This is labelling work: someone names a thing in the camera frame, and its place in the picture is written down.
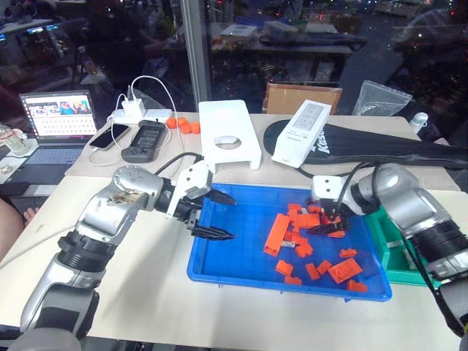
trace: black bag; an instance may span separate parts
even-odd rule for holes
[[[265,130],[263,145],[273,155],[276,139],[289,120],[277,121]],[[401,165],[468,168],[468,148],[444,146],[403,137],[326,124],[304,160],[305,165],[345,162],[394,162]]]

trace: smartphone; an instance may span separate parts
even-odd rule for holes
[[[129,129],[129,126],[124,126],[123,124],[114,124],[114,138],[117,141],[119,141],[129,131]],[[99,137],[91,141],[89,145],[93,148],[98,148],[99,150],[107,151],[112,147],[113,144],[114,140],[112,139],[109,127]]]

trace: white cable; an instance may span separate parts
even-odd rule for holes
[[[175,121],[176,121],[176,129],[177,129],[177,136],[178,136],[178,141],[179,143],[181,144],[182,146],[182,152],[185,152],[185,146],[184,146],[184,142],[182,141],[182,136],[181,136],[181,128],[178,124],[178,114],[177,114],[177,110],[176,110],[176,104],[174,103],[174,100],[173,100],[173,97],[170,95],[169,91],[167,90],[166,86],[164,85],[164,83],[159,79],[159,78],[156,78],[156,77],[153,77],[151,75],[141,75],[139,77],[136,77],[133,81],[132,81],[132,84],[130,85],[130,91],[132,92],[132,98],[134,99],[135,98],[135,93],[133,91],[133,85],[135,84],[135,82],[141,78],[148,78],[148,79],[153,79],[153,80],[156,80],[157,82],[159,82],[162,87],[164,88],[164,90],[166,91],[166,94],[169,96],[169,99],[170,99],[170,103],[173,105],[173,109],[174,109],[174,117],[175,117]],[[182,167],[182,164],[184,163],[184,158],[180,158],[179,162],[178,162],[178,166],[177,168],[175,169],[175,171],[173,172],[173,174],[171,174],[171,176],[169,178],[172,178],[173,176],[175,176],[178,171],[181,169]]]
[[[110,122],[110,136],[112,137],[112,140],[114,140],[114,143],[116,144],[116,146],[118,148],[120,148],[121,150],[124,150],[124,148],[122,148],[120,146],[120,144],[117,143],[117,140],[114,138],[114,118],[116,117],[118,102],[120,101],[121,97],[126,97],[126,96],[125,96],[125,94],[121,93],[117,97],[116,109],[114,110],[114,113],[112,114],[112,121]]]
[[[181,146],[182,146],[182,152],[185,152],[185,146],[184,146],[184,142],[182,141],[182,136],[181,136],[181,128],[179,127],[178,125],[178,114],[177,114],[177,110],[176,110],[176,104],[174,103],[174,100],[173,100],[173,97],[170,95],[169,91],[167,90],[166,86],[164,85],[164,83],[159,79],[159,78],[156,78],[156,77],[153,77],[151,75],[141,75],[139,77],[136,77],[133,81],[132,81],[132,84],[130,85],[130,91],[132,92],[132,98],[135,99],[135,93],[133,91],[133,85],[135,84],[135,82],[141,78],[148,78],[148,79],[153,79],[157,82],[159,82],[159,84],[162,85],[162,87],[164,88],[164,90],[166,91],[166,94],[169,96],[169,100],[170,100],[170,103],[173,105],[173,109],[174,109],[174,117],[176,119],[176,124],[177,124],[177,136],[178,136],[178,141],[180,142]]]
[[[161,145],[161,146],[158,146],[157,148],[155,148],[154,150],[159,150],[161,148],[164,148],[169,142],[170,140],[173,138],[173,135],[172,133],[170,132],[170,129],[169,127],[166,125],[166,123],[164,123],[164,127],[166,127],[167,129],[167,134],[169,135],[169,138]]]
[[[18,252],[15,256],[11,257],[11,258],[8,259],[7,261],[4,261],[4,262],[0,263],[0,270],[2,270],[3,268],[5,268],[5,266],[9,265],[12,261],[16,260],[17,258],[19,258],[20,256],[24,255],[24,254],[27,253],[28,251],[31,251],[31,250],[34,249],[36,246],[39,246],[39,245],[42,244],[44,241],[47,241],[47,240],[49,240],[50,238],[53,238],[54,236],[57,236],[58,234],[62,234],[63,232],[68,231],[68,230],[71,230],[71,229],[73,229],[73,228],[75,228],[75,226],[67,227],[67,228],[58,230],[58,231],[54,232],[53,234],[50,234],[49,236],[47,236],[47,237],[43,238],[42,240],[36,242],[34,245],[31,245],[31,246],[28,247],[27,249],[24,249],[22,252]]]
[[[98,148],[93,148],[93,150],[91,151],[91,153],[89,154],[89,157],[88,157],[88,162],[93,165],[93,166],[97,166],[97,167],[104,167],[104,166],[110,166],[110,165],[116,165],[120,162],[123,161],[122,158],[120,158],[118,161],[112,161],[112,162],[109,162],[109,163],[94,163],[93,160],[91,159],[93,154],[98,151]]]

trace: white charging adapter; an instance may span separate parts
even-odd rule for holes
[[[135,120],[141,121],[145,116],[145,107],[143,106],[143,101],[141,99],[128,100],[125,98],[122,101],[122,107],[124,108],[125,116]]]

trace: laptop screen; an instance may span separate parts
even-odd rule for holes
[[[80,141],[96,134],[88,91],[20,94],[38,140]]]

